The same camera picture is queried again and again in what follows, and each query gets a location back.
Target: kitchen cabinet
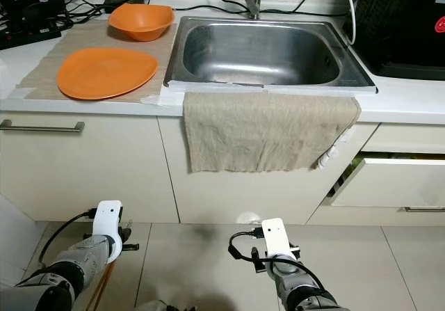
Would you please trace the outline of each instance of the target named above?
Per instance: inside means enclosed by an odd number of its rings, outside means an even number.
[[[381,124],[308,223],[445,225],[444,153],[445,126]]]
[[[156,117],[68,113],[2,113],[21,127],[80,132],[0,132],[0,192],[37,221],[66,221],[121,200],[122,220],[177,222]]]
[[[190,171],[183,118],[159,118],[182,223],[235,223],[245,213],[305,224],[378,124],[357,124],[324,169],[234,173]]]

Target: faucet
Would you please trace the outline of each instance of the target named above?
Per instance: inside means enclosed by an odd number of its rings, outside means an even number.
[[[244,1],[249,9],[249,14],[248,14],[249,19],[258,20],[261,0],[244,0]]]

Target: bowl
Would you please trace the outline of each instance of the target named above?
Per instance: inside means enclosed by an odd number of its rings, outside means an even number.
[[[175,14],[169,6],[124,3],[108,18],[108,23],[137,41],[153,41],[173,23]]]

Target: drawer handle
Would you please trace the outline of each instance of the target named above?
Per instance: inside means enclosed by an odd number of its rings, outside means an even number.
[[[74,132],[80,134],[85,127],[84,122],[77,122],[73,128],[64,127],[21,127],[19,125],[13,125],[11,120],[3,120],[0,123],[0,130],[20,130],[20,131],[49,131],[49,132]]]
[[[411,208],[405,207],[406,212],[445,212],[445,208]]]

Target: sink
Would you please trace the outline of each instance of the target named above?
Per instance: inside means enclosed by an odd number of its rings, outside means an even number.
[[[183,17],[170,80],[249,86],[373,86],[327,22]]]

